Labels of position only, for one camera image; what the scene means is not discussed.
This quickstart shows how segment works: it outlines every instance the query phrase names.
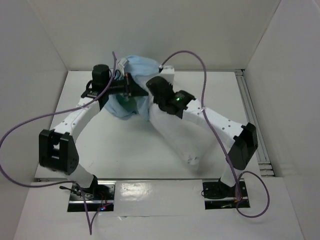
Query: light blue fabric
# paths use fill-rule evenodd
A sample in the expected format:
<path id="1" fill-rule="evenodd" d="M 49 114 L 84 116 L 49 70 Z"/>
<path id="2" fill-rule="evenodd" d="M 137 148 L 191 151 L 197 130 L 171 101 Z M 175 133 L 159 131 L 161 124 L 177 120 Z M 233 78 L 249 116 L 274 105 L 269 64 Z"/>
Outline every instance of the light blue fabric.
<path id="1" fill-rule="evenodd" d="M 143 89 L 146 89 L 146 82 L 158 75 L 159 63 L 153 59 L 130 55 L 126 57 L 128 64 L 124 71 L 130 73 L 133 80 Z M 114 116 L 128 120 L 131 116 L 140 114 L 145 120 L 149 120 L 149 97 L 126 98 L 122 94 L 113 94 L 104 107 Z"/>

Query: white wall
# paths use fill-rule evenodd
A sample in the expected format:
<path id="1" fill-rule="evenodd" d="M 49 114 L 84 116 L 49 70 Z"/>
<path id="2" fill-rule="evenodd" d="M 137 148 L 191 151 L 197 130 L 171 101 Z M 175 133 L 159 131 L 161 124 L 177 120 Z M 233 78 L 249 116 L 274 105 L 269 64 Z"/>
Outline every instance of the white wall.
<path id="1" fill-rule="evenodd" d="M 55 110 L 66 67 L 25 0 L 0 1 L 0 136 L 14 125 Z M 38 134 L 51 118 L 13 132 L 0 151 L 3 168 L 14 179 L 33 181 Z M 0 176 L 0 238 L 14 237 L 28 189 Z"/>
<path id="2" fill-rule="evenodd" d="M 209 69 L 247 66 L 280 0 L 28 0 L 70 70 L 112 64 L 118 56 L 163 61 L 182 50 Z M 193 57 L 176 69 L 199 69 Z"/>
<path id="3" fill-rule="evenodd" d="M 282 0 L 245 71 L 270 159 L 285 177 L 306 240 L 320 236 L 319 6 Z"/>

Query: cable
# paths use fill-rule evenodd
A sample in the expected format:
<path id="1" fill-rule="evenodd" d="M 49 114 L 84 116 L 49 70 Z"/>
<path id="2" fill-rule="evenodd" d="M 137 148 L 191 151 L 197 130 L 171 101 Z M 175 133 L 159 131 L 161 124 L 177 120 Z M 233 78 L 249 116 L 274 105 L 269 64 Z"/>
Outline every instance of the cable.
<path id="1" fill-rule="evenodd" d="M 189 51 L 189 50 L 180 50 L 180 51 L 176 51 L 174 53 L 172 53 L 170 56 L 168 56 L 163 62 L 162 64 L 159 66 L 159 69 L 162 69 L 163 66 L 166 64 L 166 62 L 171 59 L 173 56 L 177 55 L 177 54 L 180 54 L 180 53 L 187 53 L 187 54 L 191 54 L 193 55 L 194 57 L 196 57 L 199 62 L 201 63 L 201 66 L 202 66 L 202 69 L 203 69 L 203 74 L 204 74 L 204 80 L 203 80 L 203 87 L 202 87 L 202 93 L 201 93 L 201 108 L 203 109 L 203 116 L 204 116 L 204 119 L 207 123 L 207 125 L 209 126 L 209 128 L 211 129 L 211 131 L 213 132 L 213 134 L 215 135 L 217 141 L 219 142 L 221 148 L 222 148 L 222 151 L 225 155 L 225 159 L 227 161 L 227 163 L 229 164 L 230 166 L 230 169 L 232 171 L 232 175 L 234 177 L 234 181 L 235 181 L 235 197 L 236 199 L 238 200 L 238 204 L 236 205 L 236 210 L 244 217 L 247 217 L 247 218 L 257 218 L 257 217 L 260 217 L 261 215 L 263 215 L 269 208 L 269 205 L 270 205 L 270 195 L 269 195 L 269 191 L 267 189 L 267 186 L 265 185 L 264 181 L 258 176 L 256 175 L 255 173 L 251 172 L 251 171 L 244 171 L 240 174 L 239 176 L 239 179 L 237 178 L 237 175 L 236 175 L 236 172 L 235 172 L 235 169 L 232 165 L 232 162 L 231 162 L 231 159 L 227 153 L 227 150 L 222 142 L 222 140 L 220 139 L 217 131 L 215 130 L 215 128 L 211 125 L 209 119 L 208 119 L 208 116 L 207 116 L 207 113 L 206 113 L 206 108 L 205 108 L 205 104 L 204 104 L 204 101 L 205 101 L 205 91 L 206 91 L 206 85 L 207 85 L 207 68 L 206 68 L 206 65 L 204 63 L 204 61 L 196 54 L 194 53 L 193 51 Z M 239 211 L 239 203 L 241 201 L 241 189 L 240 189 L 240 184 L 239 184 L 239 181 L 240 181 L 240 177 L 244 174 L 244 173 L 249 173 L 249 174 L 252 174 L 254 176 L 256 176 L 260 182 L 263 184 L 264 186 L 264 189 L 266 191 L 266 194 L 267 194 L 267 205 L 265 207 L 265 209 L 259 213 L 258 215 L 254 215 L 254 216 L 249 216 L 249 215 L 245 215 L 243 214 L 242 212 Z"/>
<path id="2" fill-rule="evenodd" d="M 77 111 L 79 109 L 85 108 L 87 106 L 89 106 L 90 104 L 92 104 L 93 102 L 99 100 L 107 91 L 107 89 L 109 88 L 109 86 L 111 85 L 113 79 L 115 78 L 115 74 L 116 74 L 116 63 L 117 63 L 117 57 L 115 52 L 112 52 L 112 56 L 113 56 L 113 70 L 112 70 L 112 75 L 110 78 L 110 81 L 108 82 L 107 86 L 105 87 L 105 89 L 96 97 L 94 98 L 92 101 L 86 103 L 85 105 L 82 105 L 80 107 L 75 107 L 75 108 L 71 108 L 71 109 L 67 109 L 67 110 L 63 110 L 63 111 L 57 111 L 57 112 L 53 112 L 53 113 L 48 113 L 48 114 L 44 114 L 44 115 L 40 115 L 34 118 L 31 118 L 29 120 L 26 120 L 24 122 L 19 123 L 18 125 L 14 126 L 13 128 L 11 128 L 9 131 L 7 131 L 3 137 L 0 139 L 0 149 L 5 141 L 5 139 L 16 129 L 18 129 L 19 127 L 31 123 L 35 120 L 39 120 L 39 119 L 43 119 L 49 116 L 54 116 L 54 115 L 60 115 L 60 114 L 65 114 L 65 113 L 69 113 L 69 112 L 73 112 L 73 111 Z M 25 188 L 45 188 L 45 187 L 50 187 L 50 186 L 55 186 L 55 185 L 60 185 L 60 184 L 68 184 L 68 183 L 73 183 L 76 184 L 80 191 L 81 191 L 81 195 L 83 198 L 83 203 L 84 203 L 84 210 L 85 210 L 85 215 L 86 215 L 86 219 L 88 221 L 88 226 L 89 226 L 89 232 L 90 235 L 92 235 L 92 223 L 94 221 L 95 216 L 97 215 L 98 211 L 95 213 L 95 215 L 93 216 L 91 222 L 90 222 L 90 218 L 89 218 L 89 212 L 88 212 L 88 207 L 87 207 L 87 202 L 86 202 L 86 197 L 85 197 L 85 193 L 83 192 L 83 190 L 81 189 L 80 185 L 74 181 L 60 181 L 60 182 L 54 182 L 54 183 L 49 183 L 49 184 L 44 184 L 44 185 L 28 185 L 28 184 L 24 184 L 21 182 L 18 182 L 16 180 L 14 180 L 12 177 L 10 177 L 5 170 L 3 169 L 1 162 L 0 162 L 0 173 L 6 178 L 8 179 L 10 182 L 12 182 L 13 184 L 16 184 L 18 186 L 21 187 L 25 187 Z"/>

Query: cable connector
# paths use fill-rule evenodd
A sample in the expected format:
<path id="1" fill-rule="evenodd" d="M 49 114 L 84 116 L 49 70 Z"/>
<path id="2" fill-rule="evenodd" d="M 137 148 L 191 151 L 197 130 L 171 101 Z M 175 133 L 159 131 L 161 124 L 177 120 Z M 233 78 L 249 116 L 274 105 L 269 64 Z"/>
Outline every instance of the cable connector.
<path id="1" fill-rule="evenodd" d="M 161 65 L 159 66 L 159 73 L 161 73 L 163 69 L 164 69 L 164 66 L 161 64 Z"/>

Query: white panel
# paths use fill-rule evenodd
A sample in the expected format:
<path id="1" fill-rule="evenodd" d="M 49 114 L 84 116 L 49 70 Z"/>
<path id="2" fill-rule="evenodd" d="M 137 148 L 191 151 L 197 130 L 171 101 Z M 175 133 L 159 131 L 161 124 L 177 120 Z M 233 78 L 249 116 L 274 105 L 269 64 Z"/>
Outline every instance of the white panel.
<path id="1" fill-rule="evenodd" d="M 154 199 L 145 205 L 143 211 L 152 212 L 159 207 L 158 204 L 163 208 L 167 201 L 164 211 L 184 208 L 183 213 L 141 217 L 101 212 L 94 220 L 92 236 L 84 212 L 67 212 L 68 191 L 58 186 L 31 189 L 14 240 L 303 240 L 283 179 L 265 178 L 264 181 L 270 191 L 270 208 L 256 219 L 243 218 L 235 209 L 205 210 L 203 202 L 202 205 L 193 204 L 196 198 L 201 198 L 201 191 L 193 189 L 198 183 L 194 184 L 194 180 L 177 181 L 172 187 L 166 185 L 167 193 L 164 188 L 157 188 L 164 194 L 163 202 Z M 179 183 L 183 194 L 189 191 L 183 201 L 177 196 Z M 266 193 L 253 176 L 246 184 L 251 208 L 242 208 L 241 211 L 248 215 L 258 214 L 266 206 Z M 123 207 L 136 212 L 132 204 Z"/>
<path id="2" fill-rule="evenodd" d="M 56 108 L 66 68 L 45 29 L 25 0 L 0 1 L 0 136 L 14 125 Z M 14 131 L 4 142 L 0 161 L 24 183 L 38 165 L 38 134 L 52 118 Z M 0 176 L 0 238 L 14 237 L 28 189 Z"/>
<path id="3" fill-rule="evenodd" d="M 110 65 L 112 50 L 162 61 L 181 49 L 209 69 L 243 69 L 279 1 L 29 0 L 69 70 Z M 200 68 L 193 57 L 171 63 Z"/>
<path id="4" fill-rule="evenodd" d="M 203 85 L 203 72 L 175 72 L 173 88 L 185 90 L 199 98 Z M 208 72 L 204 104 L 238 123 L 246 124 L 234 72 Z M 74 107 L 91 79 L 90 71 L 70 71 L 58 103 L 58 110 Z M 52 126 L 66 116 L 57 115 Z M 108 179 L 188 179 L 219 178 L 226 160 L 213 133 L 193 123 L 181 121 L 177 134 L 185 136 L 199 149 L 209 154 L 200 162 L 199 170 L 187 167 L 178 154 L 155 130 L 150 122 L 140 116 L 129 120 L 114 117 L 106 109 L 95 116 L 82 131 L 76 142 L 80 164 L 98 178 Z M 254 155 L 247 169 L 260 174 Z M 37 178 L 61 178 L 57 172 L 39 166 Z"/>
<path id="5" fill-rule="evenodd" d="M 306 240 L 319 239 L 320 1 L 283 0 L 245 77 Z"/>

